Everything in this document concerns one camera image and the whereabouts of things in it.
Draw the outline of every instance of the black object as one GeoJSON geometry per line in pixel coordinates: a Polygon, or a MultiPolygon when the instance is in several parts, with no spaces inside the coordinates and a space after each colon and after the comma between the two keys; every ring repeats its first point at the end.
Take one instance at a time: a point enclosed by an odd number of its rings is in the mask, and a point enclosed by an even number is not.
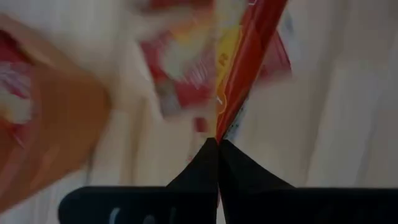
{"type": "Polygon", "coordinates": [[[83,187],[59,207],[61,224],[398,223],[392,189],[295,189],[232,143],[208,139],[166,187],[83,187]]]}

